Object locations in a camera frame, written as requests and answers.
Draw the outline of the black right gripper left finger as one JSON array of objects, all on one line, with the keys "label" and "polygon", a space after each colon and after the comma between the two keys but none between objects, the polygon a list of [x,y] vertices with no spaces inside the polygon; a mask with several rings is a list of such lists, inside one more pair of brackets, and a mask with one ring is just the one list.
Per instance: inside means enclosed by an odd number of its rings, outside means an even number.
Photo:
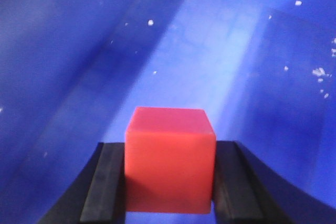
[{"label": "black right gripper left finger", "polygon": [[39,223],[125,223],[124,143],[99,143]]}]

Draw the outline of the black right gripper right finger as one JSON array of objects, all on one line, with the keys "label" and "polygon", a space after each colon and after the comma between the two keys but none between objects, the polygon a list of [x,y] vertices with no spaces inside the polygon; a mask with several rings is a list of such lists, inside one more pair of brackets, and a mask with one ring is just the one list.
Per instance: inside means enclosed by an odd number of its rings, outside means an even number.
[{"label": "black right gripper right finger", "polygon": [[335,223],[335,209],[289,183],[240,142],[216,144],[216,223]]}]

